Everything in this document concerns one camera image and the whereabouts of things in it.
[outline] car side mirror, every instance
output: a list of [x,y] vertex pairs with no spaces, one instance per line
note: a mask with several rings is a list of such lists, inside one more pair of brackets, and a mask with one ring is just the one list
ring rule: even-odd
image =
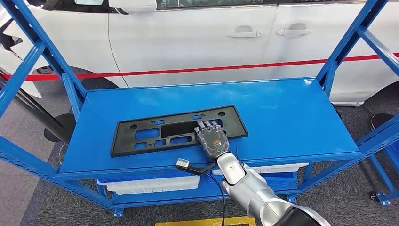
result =
[[129,14],[151,13],[157,9],[156,0],[108,0],[108,4]]

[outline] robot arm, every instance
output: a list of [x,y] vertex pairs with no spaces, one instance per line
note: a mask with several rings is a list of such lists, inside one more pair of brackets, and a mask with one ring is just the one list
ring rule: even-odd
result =
[[276,196],[261,175],[241,165],[228,151],[229,141],[220,125],[200,122],[195,131],[208,157],[216,160],[223,173],[224,191],[263,226],[331,226],[314,210]]

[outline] blue tabletop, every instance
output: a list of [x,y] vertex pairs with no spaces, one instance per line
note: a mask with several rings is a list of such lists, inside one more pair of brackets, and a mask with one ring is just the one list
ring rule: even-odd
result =
[[89,91],[60,173],[211,162],[200,146],[111,158],[118,121],[235,105],[249,136],[230,141],[253,164],[284,157],[328,161],[359,149],[311,78]]

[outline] blue metal shelf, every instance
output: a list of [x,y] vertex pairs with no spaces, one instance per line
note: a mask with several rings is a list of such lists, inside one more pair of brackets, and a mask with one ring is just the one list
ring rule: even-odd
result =
[[346,154],[346,159],[361,155],[322,88],[311,78],[95,90],[88,91],[57,176],[75,173],[82,177],[73,179],[82,179],[103,170],[176,170],[178,158],[209,163],[201,146],[117,158],[110,157],[110,149],[118,121],[224,105],[235,105],[248,129],[248,137],[231,140],[230,146],[237,147],[237,156],[252,166],[271,159],[293,163],[297,156],[307,162],[331,161],[334,154],[340,158]]
[[[271,185],[276,194],[291,194],[298,191],[297,186]],[[146,194],[124,194],[113,193],[112,201],[118,207],[135,207],[149,205],[165,205],[183,202],[203,202],[221,199],[220,190],[215,183],[208,182],[207,176],[201,175],[197,189],[156,192]]]
[[[0,91],[0,115],[18,91],[40,54],[62,79],[77,121],[64,163],[54,168],[22,148],[0,137],[0,159],[24,169],[115,212],[150,204],[170,204],[218,199],[215,184],[202,178],[192,190],[114,195],[108,199],[103,186],[97,192],[79,179],[97,179],[138,174],[173,172],[177,158],[204,165],[199,146],[111,158],[110,149],[118,121],[163,114],[181,113],[222,105],[236,105],[249,136],[231,141],[235,153],[250,166],[310,162],[298,186],[274,187],[289,200],[342,172],[357,162],[399,140],[399,115],[354,143],[328,100],[337,67],[356,42],[363,38],[399,76],[399,62],[367,30],[388,0],[368,0],[315,78],[268,81],[222,82],[150,88],[86,91],[61,54],[34,18],[23,0],[0,3],[34,43],[32,50]],[[388,157],[397,161],[395,153]],[[336,161],[311,177],[312,163]],[[399,196],[395,191],[386,199]]]

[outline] car window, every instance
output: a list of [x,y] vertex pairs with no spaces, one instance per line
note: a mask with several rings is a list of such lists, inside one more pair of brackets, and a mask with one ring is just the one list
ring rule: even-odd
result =
[[258,5],[262,3],[263,0],[157,0],[158,9],[174,7]]
[[111,8],[108,5],[108,0],[103,0],[100,5],[93,4],[85,4],[82,5],[86,1],[78,1],[79,4],[76,4],[76,0],[47,0],[43,5],[43,9],[46,10],[59,10],[59,11],[70,11],[70,12],[82,12],[82,13],[110,13]]

